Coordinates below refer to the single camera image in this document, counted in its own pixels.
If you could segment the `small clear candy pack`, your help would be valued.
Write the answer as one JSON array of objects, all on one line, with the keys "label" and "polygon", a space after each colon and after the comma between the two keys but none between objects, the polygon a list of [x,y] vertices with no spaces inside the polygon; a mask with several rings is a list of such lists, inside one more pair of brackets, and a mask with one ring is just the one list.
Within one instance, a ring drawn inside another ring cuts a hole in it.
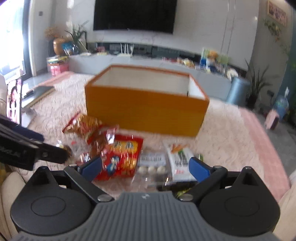
[{"label": "small clear candy pack", "polygon": [[71,157],[73,155],[73,152],[72,152],[72,149],[70,148],[70,146],[67,144],[64,144],[61,140],[57,140],[56,147],[66,150],[69,157]]}]

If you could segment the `green sausage snack pack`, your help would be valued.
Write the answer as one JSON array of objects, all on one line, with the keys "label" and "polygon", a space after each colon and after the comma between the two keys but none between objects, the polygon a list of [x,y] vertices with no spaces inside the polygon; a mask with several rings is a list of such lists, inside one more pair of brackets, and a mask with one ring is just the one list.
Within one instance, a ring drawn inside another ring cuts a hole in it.
[{"label": "green sausage snack pack", "polygon": [[197,154],[197,158],[201,161],[201,162],[203,162],[204,161],[204,157],[203,157],[203,155],[202,154]]}]

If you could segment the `black yellow snack bag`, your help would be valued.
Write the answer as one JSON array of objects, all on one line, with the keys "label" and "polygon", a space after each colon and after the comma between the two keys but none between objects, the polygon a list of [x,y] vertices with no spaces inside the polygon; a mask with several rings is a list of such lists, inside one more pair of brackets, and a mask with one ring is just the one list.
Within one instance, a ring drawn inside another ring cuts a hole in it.
[{"label": "black yellow snack bag", "polygon": [[164,185],[158,185],[157,190],[159,192],[171,191],[173,196],[179,198],[181,195],[192,189],[197,185],[197,181],[190,182],[176,182]]}]

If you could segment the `white gluten stick pack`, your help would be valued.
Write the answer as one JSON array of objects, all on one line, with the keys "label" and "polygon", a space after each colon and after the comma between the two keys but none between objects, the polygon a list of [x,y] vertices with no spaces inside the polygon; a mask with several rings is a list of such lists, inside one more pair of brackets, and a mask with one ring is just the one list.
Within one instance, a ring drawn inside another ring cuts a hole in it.
[{"label": "white gluten stick pack", "polygon": [[163,145],[168,154],[172,181],[175,183],[196,181],[189,171],[189,160],[194,154],[188,145],[169,141],[163,141]]}]

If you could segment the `red noodle snack bag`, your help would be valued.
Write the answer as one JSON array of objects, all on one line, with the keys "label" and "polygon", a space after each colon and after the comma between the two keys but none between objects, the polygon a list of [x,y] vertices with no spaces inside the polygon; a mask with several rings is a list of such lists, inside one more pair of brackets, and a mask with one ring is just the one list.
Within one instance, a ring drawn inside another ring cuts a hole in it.
[{"label": "red noodle snack bag", "polygon": [[96,176],[99,181],[134,176],[144,139],[134,135],[116,133],[105,145],[102,155],[102,170]]}]

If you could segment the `Mimi shrimp stick bag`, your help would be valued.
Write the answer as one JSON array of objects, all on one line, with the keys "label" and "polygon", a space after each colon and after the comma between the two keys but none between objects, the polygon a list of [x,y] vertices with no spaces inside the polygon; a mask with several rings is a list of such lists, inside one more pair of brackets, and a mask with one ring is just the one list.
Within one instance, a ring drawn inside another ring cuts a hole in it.
[{"label": "Mimi shrimp stick bag", "polygon": [[62,129],[63,133],[75,133],[84,138],[89,145],[93,141],[94,133],[102,127],[102,121],[98,118],[77,112]]}]

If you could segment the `clear quail egg pack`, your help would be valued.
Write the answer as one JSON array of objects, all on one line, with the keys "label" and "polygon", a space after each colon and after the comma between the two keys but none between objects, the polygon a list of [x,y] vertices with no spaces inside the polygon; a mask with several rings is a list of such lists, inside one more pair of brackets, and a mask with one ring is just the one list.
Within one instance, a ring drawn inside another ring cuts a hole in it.
[{"label": "clear quail egg pack", "polygon": [[162,183],[168,177],[167,158],[164,152],[143,151],[137,162],[136,174],[150,183]]}]

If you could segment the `pink lace tablecloth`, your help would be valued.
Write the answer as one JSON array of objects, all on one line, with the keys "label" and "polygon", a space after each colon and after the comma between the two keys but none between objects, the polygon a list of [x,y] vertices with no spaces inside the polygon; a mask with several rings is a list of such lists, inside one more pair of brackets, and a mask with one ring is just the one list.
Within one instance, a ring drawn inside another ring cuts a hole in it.
[{"label": "pink lace tablecloth", "polygon": [[[37,102],[35,118],[29,128],[41,133],[49,144],[77,140],[75,134],[64,134],[63,127],[78,111],[85,111],[87,74],[66,72],[47,81],[55,90]],[[251,166],[262,178],[276,200],[290,190],[283,164],[257,117],[250,111],[212,99],[202,127],[196,137],[173,137],[157,133],[132,131],[144,139],[144,146],[161,149],[166,141],[186,144],[201,154],[208,165],[221,165],[230,171]]]}]

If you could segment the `pink storage box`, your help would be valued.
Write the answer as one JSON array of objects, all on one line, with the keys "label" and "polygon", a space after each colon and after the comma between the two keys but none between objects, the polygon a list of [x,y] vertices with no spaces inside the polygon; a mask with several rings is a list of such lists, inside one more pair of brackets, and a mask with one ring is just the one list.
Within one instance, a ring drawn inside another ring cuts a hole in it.
[{"label": "pink storage box", "polygon": [[50,69],[51,75],[53,77],[60,75],[63,72],[66,72],[69,70],[69,63],[52,63],[48,64],[48,67]]}]

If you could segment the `pink small heater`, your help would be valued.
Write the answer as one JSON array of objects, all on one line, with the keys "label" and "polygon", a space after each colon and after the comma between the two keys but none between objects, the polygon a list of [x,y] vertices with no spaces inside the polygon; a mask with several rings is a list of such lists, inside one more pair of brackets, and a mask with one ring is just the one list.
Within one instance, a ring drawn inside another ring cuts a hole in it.
[{"label": "pink small heater", "polygon": [[280,116],[275,109],[272,109],[266,116],[265,128],[267,130],[274,130],[280,120]]}]

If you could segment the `left potted plant vase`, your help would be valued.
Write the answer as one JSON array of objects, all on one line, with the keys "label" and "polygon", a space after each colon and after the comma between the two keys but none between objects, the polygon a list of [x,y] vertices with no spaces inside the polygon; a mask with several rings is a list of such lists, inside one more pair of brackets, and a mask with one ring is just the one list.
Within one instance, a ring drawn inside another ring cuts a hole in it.
[{"label": "left potted plant vase", "polygon": [[72,28],[70,31],[65,30],[65,32],[69,33],[70,36],[72,37],[72,51],[73,54],[81,54],[84,52],[88,52],[86,44],[83,44],[81,39],[84,37],[84,39],[87,39],[87,32],[84,29],[84,26],[88,23],[89,21],[85,21],[82,24],[77,24],[77,25],[72,25]]}]

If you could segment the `teddy bear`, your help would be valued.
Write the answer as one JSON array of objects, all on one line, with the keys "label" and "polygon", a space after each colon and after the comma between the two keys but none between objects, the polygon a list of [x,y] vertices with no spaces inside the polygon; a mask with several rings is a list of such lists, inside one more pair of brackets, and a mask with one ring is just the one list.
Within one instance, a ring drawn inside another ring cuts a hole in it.
[{"label": "teddy bear", "polygon": [[216,60],[218,57],[219,57],[219,54],[216,51],[210,50],[207,54],[207,59],[206,59],[207,66],[215,66]]}]

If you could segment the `white wifi router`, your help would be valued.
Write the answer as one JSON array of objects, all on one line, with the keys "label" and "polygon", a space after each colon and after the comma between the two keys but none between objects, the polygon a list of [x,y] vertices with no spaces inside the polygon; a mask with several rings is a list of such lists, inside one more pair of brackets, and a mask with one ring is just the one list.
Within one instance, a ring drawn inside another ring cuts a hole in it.
[{"label": "white wifi router", "polygon": [[134,50],[134,44],[128,44],[128,43],[120,43],[120,51],[117,54],[117,56],[121,57],[132,57],[133,56],[133,50]]}]

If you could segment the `climbing green plant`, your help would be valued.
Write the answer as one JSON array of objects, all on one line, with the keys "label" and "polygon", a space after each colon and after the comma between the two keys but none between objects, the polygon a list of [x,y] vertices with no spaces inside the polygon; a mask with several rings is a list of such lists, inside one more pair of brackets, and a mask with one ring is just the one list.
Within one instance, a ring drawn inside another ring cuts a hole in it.
[{"label": "climbing green plant", "polygon": [[274,37],[274,42],[279,44],[281,52],[287,57],[286,63],[288,63],[290,59],[291,45],[288,45],[286,40],[283,39],[281,27],[268,19],[263,19],[263,23],[264,26],[268,28],[270,34]]}]

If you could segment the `framed wall picture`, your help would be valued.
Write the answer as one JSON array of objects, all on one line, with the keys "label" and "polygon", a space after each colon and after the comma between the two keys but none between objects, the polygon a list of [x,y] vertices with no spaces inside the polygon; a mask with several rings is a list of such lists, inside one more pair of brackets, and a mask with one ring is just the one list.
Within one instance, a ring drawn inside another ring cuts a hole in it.
[{"label": "framed wall picture", "polygon": [[283,26],[287,26],[286,12],[277,6],[273,1],[267,3],[267,14]]}]

